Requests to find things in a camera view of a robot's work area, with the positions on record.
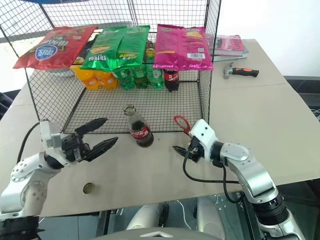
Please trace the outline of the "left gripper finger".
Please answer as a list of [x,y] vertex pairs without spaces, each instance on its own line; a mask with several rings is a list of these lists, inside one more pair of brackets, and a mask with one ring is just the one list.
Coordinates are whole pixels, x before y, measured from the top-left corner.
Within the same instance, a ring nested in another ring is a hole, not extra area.
[[83,137],[84,135],[99,129],[107,120],[108,119],[105,117],[96,118],[76,128],[74,131],[79,137]]
[[104,140],[97,145],[95,145],[92,149],[87,151],[83,157],[84,161],[91,162],[98,158],[99,156],[106,153],[109,149],[111,149],[116,142],[118,141],[118,137],[109,138],[107,140]]

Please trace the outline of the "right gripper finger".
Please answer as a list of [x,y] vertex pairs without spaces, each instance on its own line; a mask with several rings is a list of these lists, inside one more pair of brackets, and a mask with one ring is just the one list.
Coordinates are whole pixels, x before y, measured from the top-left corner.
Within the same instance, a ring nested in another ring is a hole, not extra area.
[[177,145],[174,145],[173,146],[173,149],[179,154],[181,155],[182,157],[188,157],[189,156],[189,152],[187,149],[181,147],[181,146],[177,146]]

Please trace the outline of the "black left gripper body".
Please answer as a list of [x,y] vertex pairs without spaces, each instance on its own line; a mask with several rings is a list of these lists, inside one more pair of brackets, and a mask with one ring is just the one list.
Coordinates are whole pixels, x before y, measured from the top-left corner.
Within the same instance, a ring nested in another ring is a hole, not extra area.
[[81,162],[91,150],[88,143],[84,143],[83,136],[76,133],[69,134],[61,139],[61,148],[70,162]]

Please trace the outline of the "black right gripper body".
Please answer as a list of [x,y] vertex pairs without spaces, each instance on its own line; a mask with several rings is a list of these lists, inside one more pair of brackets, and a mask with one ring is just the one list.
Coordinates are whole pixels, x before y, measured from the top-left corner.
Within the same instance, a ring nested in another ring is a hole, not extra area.
[[198,163],[200,158],[204,158],[204,148],[200,144],[200,140],[193,136],[189,142],[186,158]]

